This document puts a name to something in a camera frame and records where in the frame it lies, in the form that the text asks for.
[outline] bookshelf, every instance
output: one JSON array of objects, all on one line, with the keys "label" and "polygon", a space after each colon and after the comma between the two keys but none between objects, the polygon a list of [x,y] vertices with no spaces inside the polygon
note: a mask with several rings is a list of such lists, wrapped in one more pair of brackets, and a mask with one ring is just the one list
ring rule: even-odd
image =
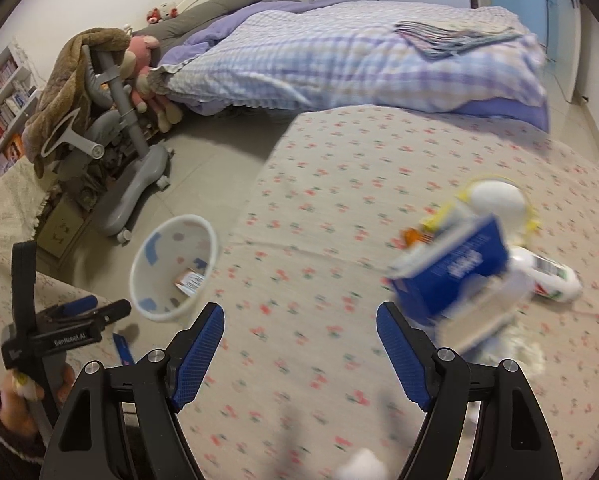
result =
[{"label": "bookshelf", "polygon": [[29,69],[6,47],[0,52],[0,175],[13,165],[14,157],[22,155],[19,136],[39,95],[31,86]]}]

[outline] grey headboard cushion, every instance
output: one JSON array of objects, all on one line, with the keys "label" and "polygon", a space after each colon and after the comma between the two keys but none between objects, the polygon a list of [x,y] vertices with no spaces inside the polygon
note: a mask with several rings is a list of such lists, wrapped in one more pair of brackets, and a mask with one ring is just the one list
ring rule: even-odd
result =
[{"label": "grey headboard cushion", "polygon": [[152,53],[152,64],[155,65],[169,49],[182,44],[191,34],[208,27],[222,16],[262,1],[264,0],[209,0],[185,10],[172,20],[135,30],[133,36],[154,36],[160,40],[160,48]]}]

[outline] trash can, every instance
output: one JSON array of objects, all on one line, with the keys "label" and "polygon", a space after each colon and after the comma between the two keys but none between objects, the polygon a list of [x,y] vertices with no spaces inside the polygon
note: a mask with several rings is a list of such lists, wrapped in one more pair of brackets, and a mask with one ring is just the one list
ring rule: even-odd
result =
[{"label": "trash can", "polygon": [[201,216],[182,215],[156,228],[135,255],[129,288],[133,306],[151,321],[189,313],[215,265],[218,242]]}]

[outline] tiled floor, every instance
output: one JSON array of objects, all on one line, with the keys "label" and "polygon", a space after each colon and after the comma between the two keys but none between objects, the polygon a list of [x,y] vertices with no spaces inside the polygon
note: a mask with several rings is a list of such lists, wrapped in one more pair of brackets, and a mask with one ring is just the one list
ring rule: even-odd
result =
[{"label": "tiled floor", "polygon": [[[581,108],[564,100],[550,73],[545,75],[545,86],[553,137],[595,162],[599,152]],[[185,213],[210,221],[221,244],[286,126],[288,121],[272,121],[263,112],[222,118],[187,115],[166,139],[166,144],[176,150],[170,169],[171,186],[163,192],[155,187],[147,190],[138,215],[129,222],[132,240],[119,246],[113,238],[88,228],[60,278],[110,300],[128,298],[129,271],[141,243],[155,227]],[[179,324],[153,323],[143,320],[133,309],[131,317],[118,323],[116,330],[126,330],[134,354],[140,356],[156,340],[166,344],[189,320],[184,317]]]}]

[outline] purple blanket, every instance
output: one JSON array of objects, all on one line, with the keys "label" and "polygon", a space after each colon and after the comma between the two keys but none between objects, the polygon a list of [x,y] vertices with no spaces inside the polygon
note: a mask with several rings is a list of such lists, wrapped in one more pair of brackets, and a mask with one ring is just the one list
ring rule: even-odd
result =
[{"label": "purple blanket", "polygon": [[243,7],[243,9],[236,10],[233,14],[224,16],[216,22],[211,23],[211,25],[204,30],[195,32],[195,34],[192,34],[181,45],[174,46],[164,54],[164,57],[160,60],[159,66],[176,65],[187,59],[194,59],[195,57],[200,56],[209,48],[215,46],[224,38],[227,38],[228,35],[244,23],[249,16],[257,14],[257,12],[262,12],[263,10],[285,10],[286,12],[300,14],[302,12],[307,12],[307,10],[321,9],[322,7],[329,7],[341,2],[343,2],[343,0],[315,0],[310,3],[275,0],[272,2],[259,2]]}]

